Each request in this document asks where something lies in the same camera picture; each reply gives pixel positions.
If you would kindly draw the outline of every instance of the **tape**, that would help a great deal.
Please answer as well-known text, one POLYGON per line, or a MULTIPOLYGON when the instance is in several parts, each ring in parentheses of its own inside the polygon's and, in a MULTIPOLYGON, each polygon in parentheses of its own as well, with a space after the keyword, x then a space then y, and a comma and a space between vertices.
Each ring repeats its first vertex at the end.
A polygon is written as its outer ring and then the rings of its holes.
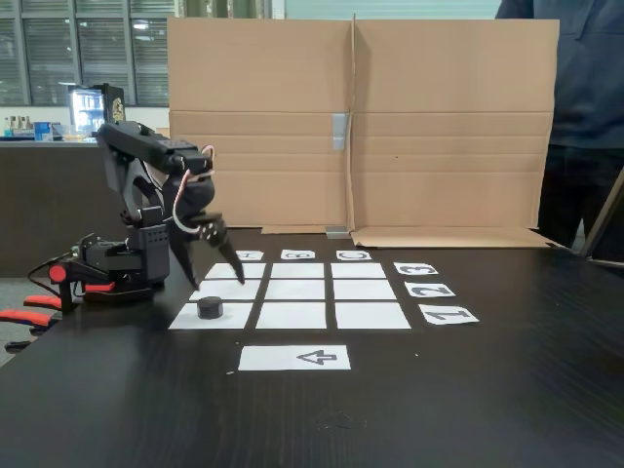
POLYGON ((347 133, 348 114, 333 114, 331 118, 333 132, 333 149, 343 150, 347 133))

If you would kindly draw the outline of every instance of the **cardboard panel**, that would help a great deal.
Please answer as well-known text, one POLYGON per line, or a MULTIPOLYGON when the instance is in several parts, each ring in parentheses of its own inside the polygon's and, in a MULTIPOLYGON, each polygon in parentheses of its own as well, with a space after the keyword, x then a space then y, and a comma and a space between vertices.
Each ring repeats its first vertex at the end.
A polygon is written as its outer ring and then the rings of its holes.
POLYGON ((540 136, 354 136, 360 154, 546 154, 540 136))
POLYGON ((325 234, 326 226, 264 226, 262 234, 325 234))
POLYGON ((217 171, 211 211, 230 226, 344 225, 343 173, 217 171))
POLYGON ((552 111, 555 20, 361 20, 357 112, 552 111))
POLYGON ((246 136, 175 134, 198 146, 211 144, 218 154, 314 154, 333 151, 333 138, 327 136, 246 136))
POLYGON ((356 246, 386 248, 547 248, 549 240, 511 227, 368 227, 352 234, 356 246))
POLYGON ((549 112, 356 113, 356 137, 532 137, 550 132, 549 112))
POLYGON ((172 110, 346 112, 349 21, 169 18, 172 110))
POLYGON ((542 154, 362 154, 356 173, 534 173, 540 174, 542 154))
POLYGON ((531 225, 541 173, 354 174, 355 219, 369 226, 531 225))
POLYGON ((223 212, 229 225, 318 232, 346 222, 344 158, 334 149, 332 114, 171 115, 176 137, 214 146, 210 210, 223 212))
POLYGON ((172 112, 172 128, 187 135, 325 137, 332 114, 292 112, 172 112))

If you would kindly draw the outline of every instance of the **window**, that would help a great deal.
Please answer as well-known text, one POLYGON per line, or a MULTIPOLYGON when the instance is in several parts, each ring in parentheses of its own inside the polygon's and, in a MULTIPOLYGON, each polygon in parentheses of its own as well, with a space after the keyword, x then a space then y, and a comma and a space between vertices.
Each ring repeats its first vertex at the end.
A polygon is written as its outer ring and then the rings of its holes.
POLYGON ((23 104, 14 21, 0 19, 0 105, 23 104))
POLYGON ((291 19, 474 20, 493 19, 500 0, 285 0, 291 19))
POLYGON ((65 13, 68 14, 67 0, 21 0, 24 13, 65 13))
POLYGON ((133 48, 138 105, 168 105, 167 20, 135 19, 133 48))
POLYGON ((173 13, 175 6, 175 0, 131 0, 130 11, 133 14, 173 13))
POLYGON ((128 63, 122 19, 78 19, 82 80, 87 86, 108 83, 124 89, 128 100, 128 63))
POLYGON ((122 0, 76 0, 77 13, 119 13, 123 12, 122 0))
POLYGON ((75 82, 69 19, 25 19, 23 24, 32 103, 67 105, 67 85, 75 82))
POLYGON ((0 0, 0 13, 10 13, 13 11, 12 0, 0 0))
POLYGON ((0 0, 0 105, 66 106, 67 86, 109 83, 127 105, 167 106, 167 17, 261 18, 266 1, 0 0))

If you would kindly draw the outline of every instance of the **person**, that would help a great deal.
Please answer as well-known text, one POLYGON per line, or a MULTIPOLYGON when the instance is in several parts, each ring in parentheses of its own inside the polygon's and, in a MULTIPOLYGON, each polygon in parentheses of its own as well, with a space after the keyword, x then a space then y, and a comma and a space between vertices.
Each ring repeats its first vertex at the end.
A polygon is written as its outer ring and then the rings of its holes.
POLYGON ((496 17, 560 21, 538 232, 571 247, 624 166, 624 0, 502 0, 496 17))

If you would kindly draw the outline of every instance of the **gray floor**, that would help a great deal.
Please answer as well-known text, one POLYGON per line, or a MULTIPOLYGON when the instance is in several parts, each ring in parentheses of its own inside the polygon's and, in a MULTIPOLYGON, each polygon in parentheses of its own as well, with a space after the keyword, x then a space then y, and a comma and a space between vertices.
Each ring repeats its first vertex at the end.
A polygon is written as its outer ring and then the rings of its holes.
MULTIPOLYGON (((0 280, 0 310, 26 309, 21 304, 25 297, 31 294, 41 294, 41 288, 24 279, 3 278, 0 280)), ((38 312, 48 313, 43 309, 31 309, 38 312)), ((0 368, 13 356, 4 351, 4 345, 9 341, 26 341, 30 339, 28 327, 24 325, 0 323, 0 368)))

